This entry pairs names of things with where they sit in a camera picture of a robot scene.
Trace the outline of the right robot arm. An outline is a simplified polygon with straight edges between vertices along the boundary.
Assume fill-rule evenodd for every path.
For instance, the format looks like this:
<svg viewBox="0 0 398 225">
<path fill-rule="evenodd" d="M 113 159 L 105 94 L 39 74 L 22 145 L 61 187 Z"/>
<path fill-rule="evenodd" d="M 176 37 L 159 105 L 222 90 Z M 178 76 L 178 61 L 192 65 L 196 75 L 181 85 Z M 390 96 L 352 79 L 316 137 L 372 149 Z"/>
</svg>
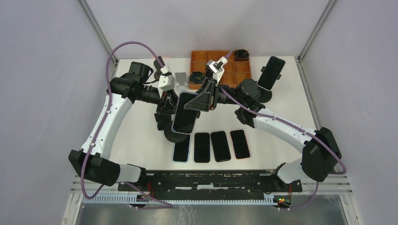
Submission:
<svg viewBox="0 0 398 225">
<path fill-rule="evenodd" d="M 189 93 L 187 102 L 179 102 L 185 110 L 208 112 L 218 104 L 237 104 L 238 120 L 252 128 L 268 132 L 294 147 L 301 158 L 282 163 L 272 173 L 271 186 L 276 191 L 284 191 L 290 183 L 310 178 L 323 182 L 328 175 L 337 174 L 337 164 L 346 173 L 342 155 L 333 133 L 321 127 L 318 130 L 298 125 L 284 119 L 261 104 L 257 99 L 261 92 L 256 81 L 244 79 L 237 87 L 217 84 L 215 79 L 206 78 L 200 89 Z"/>
</svg>

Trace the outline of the black round phone stand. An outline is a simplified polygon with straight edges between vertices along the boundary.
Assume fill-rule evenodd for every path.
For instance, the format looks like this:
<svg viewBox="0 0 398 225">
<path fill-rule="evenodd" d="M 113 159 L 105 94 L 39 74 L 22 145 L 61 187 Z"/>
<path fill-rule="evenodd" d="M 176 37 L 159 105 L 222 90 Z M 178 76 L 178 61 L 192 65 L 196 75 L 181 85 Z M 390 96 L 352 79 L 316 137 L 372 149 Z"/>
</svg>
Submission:
<svg viewBox="0 0 398 225">
<path fill-rule="evenodd" d="M 172 143 L 182 143 L 189 137 L 189 135 L 187 135 L 187 134 L 180 134 L 180 133 L 173 132 L 172 131 L 172 121 L 169 121 L 165 125 L 164 136 L 168 141 L 170 141 Z"/>
</svg>

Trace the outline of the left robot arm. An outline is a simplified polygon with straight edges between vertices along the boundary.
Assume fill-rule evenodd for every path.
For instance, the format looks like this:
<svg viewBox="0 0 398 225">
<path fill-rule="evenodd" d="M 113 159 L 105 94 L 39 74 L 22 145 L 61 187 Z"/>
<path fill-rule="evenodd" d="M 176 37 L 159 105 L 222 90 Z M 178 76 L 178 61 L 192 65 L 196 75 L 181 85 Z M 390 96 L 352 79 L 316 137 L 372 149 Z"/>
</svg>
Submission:
<svg viewBox="0 0 398 225">
<path fill-rule="evenodd" d="M 135 101 L 157 106 L 154 114 L 157 129 L 163 131 L 171 124 L 177 101 L 175 79 L 165 63 L 158 58 L 155 70 L 139 62 L 132 62 L 129 71 L 108 81 L 104 108 L 79 150 L 72 150 L 69 161 L 82 182 L 93 181 L 105 186 L 129 182 L 136 191 L 147 186 L 146 170 L 137 165 L 122 165 L 110 161 L 114 140 L 127 112 Z M 149 84 L 150 72 L 158 74 L 158 87 Z"/>
</svg>

